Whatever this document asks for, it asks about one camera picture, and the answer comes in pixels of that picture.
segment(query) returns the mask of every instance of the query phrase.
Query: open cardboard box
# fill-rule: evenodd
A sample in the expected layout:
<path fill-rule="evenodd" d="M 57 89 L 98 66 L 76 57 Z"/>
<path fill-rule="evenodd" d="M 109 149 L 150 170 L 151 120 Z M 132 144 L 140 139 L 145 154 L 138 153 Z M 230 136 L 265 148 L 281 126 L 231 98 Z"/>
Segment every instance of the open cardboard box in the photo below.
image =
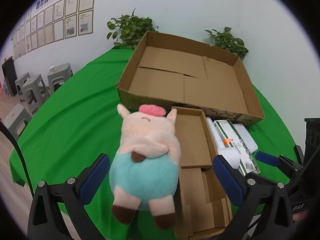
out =
<path fill-rule="evenodd" d="M 175 237 L 198 240 L 221 234 L 232 219 L 230 202 L 212 169 L 217 155 L 204 111 L 175 107 L 180 142 L 179 186 L 174 196 Z"/>
<path fill-rule="evenodd" d="M 131 110 L 154 104 L 203 109 L 217 119 L 252 125 L 263 110 L 240 58 L 205 43 L 146 32 L 119 82 L 121 102 Z"/>

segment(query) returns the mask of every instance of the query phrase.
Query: stool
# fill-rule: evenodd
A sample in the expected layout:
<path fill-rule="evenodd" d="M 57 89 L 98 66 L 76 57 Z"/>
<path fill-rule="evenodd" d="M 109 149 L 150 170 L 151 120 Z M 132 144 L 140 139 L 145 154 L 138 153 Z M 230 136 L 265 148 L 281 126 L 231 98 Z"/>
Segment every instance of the stool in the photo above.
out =
<path fill-rule="evenodd" d="M 19 76 L 17 78 L 17 80 L 15 81 L 17 92 L 18 92 L 18 95 L 20 97 L 20 102 L 27 101 L 27 99 L 25 98 L 24 94 L 22 94 L 22 92 L 21 92 L 21 87 L 27 81 L 27 78 L 29 78 L 29 77 L 30 77 L 29 73 L 24 73 L 21 76 Z"/>
<path fill-rule="evenodd" d="M 53 94 L 72 76 L 73 73 L 69 63 L 57 67 L 51 67 L 48 73 L 50 92 Z"/>
<path fill-rule="evenodd" d="M 49 98 L 49 92 L 44 85 L 41 75 L 31 76 L 21 87 L 25 95 L 29 111 L 34 114 Z"/>
<path fill-rule="evenodd" d="M 18 132 L 20 126 L 24 123 L 25 127 L 30 122 L 31 116 L 28 111 L 20 104 L 17 104 L 4 119 L 4 125 L 17 141 L 23 132 Z"/>

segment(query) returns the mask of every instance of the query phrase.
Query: plush toy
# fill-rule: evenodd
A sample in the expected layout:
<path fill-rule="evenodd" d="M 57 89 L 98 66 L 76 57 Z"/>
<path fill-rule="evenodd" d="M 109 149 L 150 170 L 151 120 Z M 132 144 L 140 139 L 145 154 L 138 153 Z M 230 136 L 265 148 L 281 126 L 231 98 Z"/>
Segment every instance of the plush toy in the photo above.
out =
<path fill-rule="evenodd" d="M 129 224 L 137 210 L 150 210 L 159 229 L 176 224 L 173 195 L 177 189 L 180 144 L 174 135 L 177 110 L 142 105 L 138 112 L 117 106 L 123 118 L 120 147 L 109 172 L 114 195 L 112 214 Z"/>

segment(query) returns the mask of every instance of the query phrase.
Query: table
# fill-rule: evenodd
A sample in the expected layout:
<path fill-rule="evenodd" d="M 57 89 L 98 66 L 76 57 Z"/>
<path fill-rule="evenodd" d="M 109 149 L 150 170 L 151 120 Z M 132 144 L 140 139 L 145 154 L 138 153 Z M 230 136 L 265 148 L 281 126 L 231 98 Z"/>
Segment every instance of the table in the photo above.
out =
<path fill-rule="evenodd" d="M 116 111 L 119 101 L 115 84 L 128 62 L 132 50 L 112 49 L 88 63 L 70 78 L 39 109 L 21 135 L 18 143 L 25 157 L 32 186 L 41 180 L 63 183 L 92 164 L 100 153 L 113 160 L 119 146 L 122 119 Z M 259 150 L 285 155 L 295 160 L 295 145 L 276 111 L 256 89 L 265 119 L 249 127 Z M 258 162 L 261 175 L 288 183 L 277 168 Z M 13 181 L 24 185 L 26 177 L 15 151 L 10 157 Z M 150 212 L 138 212 L 131 226 L 120 224 L 110 213 L 113 195 L 109 177 L 101 184 L 85 209 L 104 237 L 170 240 L 173 230 L 156 228 Z"/>

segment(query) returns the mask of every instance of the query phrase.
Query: metal screw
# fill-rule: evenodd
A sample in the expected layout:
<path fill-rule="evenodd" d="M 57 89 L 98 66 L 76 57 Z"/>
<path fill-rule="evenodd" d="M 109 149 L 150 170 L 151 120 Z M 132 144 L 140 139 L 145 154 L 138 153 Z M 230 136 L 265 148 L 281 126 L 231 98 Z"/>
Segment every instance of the metal screw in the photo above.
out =
<path fill-rule="evenodd" d="M 74 184 L 76 182 L 76 179 L 75 178 L 69 178 L 68 180 L 67 180 L 67 183 L 68 184 Z"/>
<path fill-rule="evenodd" d="M 284 184 L 282 182 L 278 182 L 277 185 L 279 188 L 284 188 Z"/>
<path fill-rule="evenodd" d="M 39 187 L 43 187 L 44 184 L 45 184 L 45 182 L 42 180 L 42 181 L 39 182 L 38 186 L 39 186 Z"/>
<path fill-rule="evenodd" d="M 247 183 L 251 186 L 253 186 L 254 184 L 256 184 L 256 181 L 254 179 L 248 179 Z"/>

